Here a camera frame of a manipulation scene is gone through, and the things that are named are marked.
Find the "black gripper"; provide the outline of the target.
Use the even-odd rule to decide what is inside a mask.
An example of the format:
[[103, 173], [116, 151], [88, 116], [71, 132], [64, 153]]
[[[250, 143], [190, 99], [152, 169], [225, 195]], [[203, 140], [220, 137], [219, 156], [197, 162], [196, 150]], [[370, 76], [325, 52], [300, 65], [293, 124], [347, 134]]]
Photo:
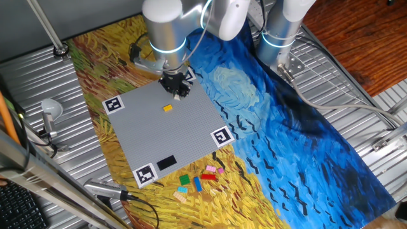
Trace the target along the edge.
[[186, 80], [186, 76], [183, 73], [163, 73], [163, 76], [158, 80], [158, 82], [172, 96], [173, 99], [176, 96], [176, 92], [179, 92], [180, 97], [185, 98], [191, 91], [191, 84]]

